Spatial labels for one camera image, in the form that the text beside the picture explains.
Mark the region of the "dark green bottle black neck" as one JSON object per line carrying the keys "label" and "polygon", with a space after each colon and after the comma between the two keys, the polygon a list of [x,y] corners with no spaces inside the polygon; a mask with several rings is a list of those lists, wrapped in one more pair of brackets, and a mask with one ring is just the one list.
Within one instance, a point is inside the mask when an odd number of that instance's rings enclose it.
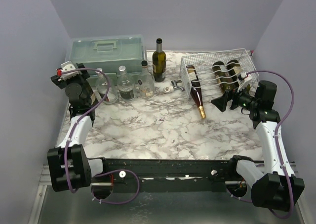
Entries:
{"label": "dark green bottle black neck", "polygon": [[87,94],[87,96],[90,98],[91,100],[91,106],[95,106],[98,103],[98,100],[92,90],[92,87],[90,86],[89,82],[87,80],[84,81],[83,83],[83,88]]}

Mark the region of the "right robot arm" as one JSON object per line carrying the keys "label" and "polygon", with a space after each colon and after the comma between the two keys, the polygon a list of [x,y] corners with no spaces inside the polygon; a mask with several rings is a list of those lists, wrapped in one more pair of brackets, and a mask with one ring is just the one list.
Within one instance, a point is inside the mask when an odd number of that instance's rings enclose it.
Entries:
{"label": "right robot arm", "polygon": [[251,201],[254,206],[290,212],[305,184],[295,176],[287,159],[280,126],[279,113],[273,110],[277,85],[270,81],[260,81],[255,95],[251,96],[246,89],[227,90],[211,102],[224,112],[228,101],[230,109],[238,107],[249,111],[249,118],[259,137],[264,157],[264,171],[248,157],[233,156],[227,174],[232,180],[241,177],[251,189]]}

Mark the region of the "olive bottle silver cap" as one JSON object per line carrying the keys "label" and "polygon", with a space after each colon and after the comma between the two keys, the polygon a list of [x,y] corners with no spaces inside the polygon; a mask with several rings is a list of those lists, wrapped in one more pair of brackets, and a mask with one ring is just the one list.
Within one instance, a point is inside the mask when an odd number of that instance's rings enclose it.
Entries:
{"label": "olive bottle silver cap", "polygon": [[232,90],[232,83],[229,80],[229,73],[222,71],[222,66],[225,64],[222,61],[215,62],[212,65],[212,70],[214,72],[215,78],[217,80],[218,86],[222,93],[224,93],[226,90]]}

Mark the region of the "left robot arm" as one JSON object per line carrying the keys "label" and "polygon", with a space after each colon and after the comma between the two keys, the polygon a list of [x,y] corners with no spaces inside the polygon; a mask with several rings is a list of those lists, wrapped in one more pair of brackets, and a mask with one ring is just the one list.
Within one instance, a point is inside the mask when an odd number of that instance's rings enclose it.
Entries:
{"label": "left robot arm", "polygon": [[54,191],[89,187],[93,177],[104,182],[109,178],[109,169],[103,158],[87,158],[83,144],[95,121],[95,108],[99,101],[88,82],[90,77],[83,64],[67,61],[61,64],[51,80],[65,91],[69,100],[71,125],[56,147],[47,153],[51,185]]}

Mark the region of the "clear bottle dark label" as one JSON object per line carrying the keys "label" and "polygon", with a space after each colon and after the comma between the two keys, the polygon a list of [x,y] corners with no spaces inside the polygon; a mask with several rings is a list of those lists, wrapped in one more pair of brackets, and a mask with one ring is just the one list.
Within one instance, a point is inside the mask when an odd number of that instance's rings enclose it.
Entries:
{"label": "clear bottle dark label", "polygon": [[119,78],[117,81],[119,93],[124,101],[132,101],[136,98],[136,88],[133,78],[127,73],[125,66],[119,66]]}

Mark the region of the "clear bottle red cap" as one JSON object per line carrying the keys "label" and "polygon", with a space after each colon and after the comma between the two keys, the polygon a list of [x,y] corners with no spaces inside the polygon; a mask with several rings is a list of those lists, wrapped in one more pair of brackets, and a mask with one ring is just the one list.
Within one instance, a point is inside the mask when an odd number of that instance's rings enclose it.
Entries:
{"label": "clear bottle red cap", "polygon": [[101,72],[102,68],[97,68],[98,72],[96,72],[97,80],[96,80],[96,89],[101,96],[101,98],[105,97],[105,104],[113,104],[118,100],[117,90],[112,82],[112,79],[108,76],[104,76]]}

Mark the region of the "dark green brown-label wine bottle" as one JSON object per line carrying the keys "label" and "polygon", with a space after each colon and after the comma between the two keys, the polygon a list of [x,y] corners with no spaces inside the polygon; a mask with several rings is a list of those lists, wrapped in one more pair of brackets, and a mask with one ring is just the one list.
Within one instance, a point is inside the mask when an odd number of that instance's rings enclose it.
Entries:
{"label": "dark green brown-label wine bottle", "polygon": [[162,39],[156,39],[156,51],[152,56],[153,75],[156,82],[163,82],[166,71],[166,54],[162,50]]}

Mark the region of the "clear glass wine bottle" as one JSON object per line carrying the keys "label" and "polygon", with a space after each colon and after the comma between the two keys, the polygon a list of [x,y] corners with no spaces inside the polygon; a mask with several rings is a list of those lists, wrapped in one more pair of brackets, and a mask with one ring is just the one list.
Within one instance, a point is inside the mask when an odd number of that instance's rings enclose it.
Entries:
{"label": "clear glass wine bottle", "polygon": [[142,71],[138,77],[138,88],[141,97],[151,98],[155,94],[155,85],[153,75],[150,73],[146,60],[141,62]]}

